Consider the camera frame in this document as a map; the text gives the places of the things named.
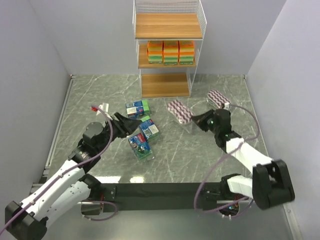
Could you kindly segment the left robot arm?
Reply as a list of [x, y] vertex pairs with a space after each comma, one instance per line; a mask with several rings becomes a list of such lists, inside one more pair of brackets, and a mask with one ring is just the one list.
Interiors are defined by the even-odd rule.
[[104, 191], [101, 182], [88, 172], [116, 139], [129, 137], [141, 124], [116, 112], [105, 124], [87, 125], [77, 147], [60, 169], [38, 190], [5, 208], [5, 226], [17, 240], [41, 240], [48, 227], [79, 202], [97, 204], [101, 209]]

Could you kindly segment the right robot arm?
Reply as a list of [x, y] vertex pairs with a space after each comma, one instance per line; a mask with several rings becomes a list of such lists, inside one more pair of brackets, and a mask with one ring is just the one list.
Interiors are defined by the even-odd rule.
[[287, 164], [274, 160], [248, 144], [232, 129], [231, 113], [220, 108], [191, 117], [203, 131], [211, 131], [219, 148], [245, 166], [252, 177], [239, 173], [223, 176], [215, 195], [233, 199], [236, 194], [250, 198], [266, 210], [295, 200], [296, 195]]

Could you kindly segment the orange sponge pack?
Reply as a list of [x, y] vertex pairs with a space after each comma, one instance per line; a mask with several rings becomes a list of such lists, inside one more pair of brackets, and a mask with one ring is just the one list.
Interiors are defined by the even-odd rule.
[[177, 65], [179, 60], [179, 42], [177, 40], [164, 40], [162, 51], [165, 65]]
[[162, 40], [148, 41], [147, 58], [150, 64], [161, 64], [163, 62], [163, 41]]
[[193, 40], [178, 41], [178, 62], [182, 65], [192, 65], [195, 57], [195, 43]]

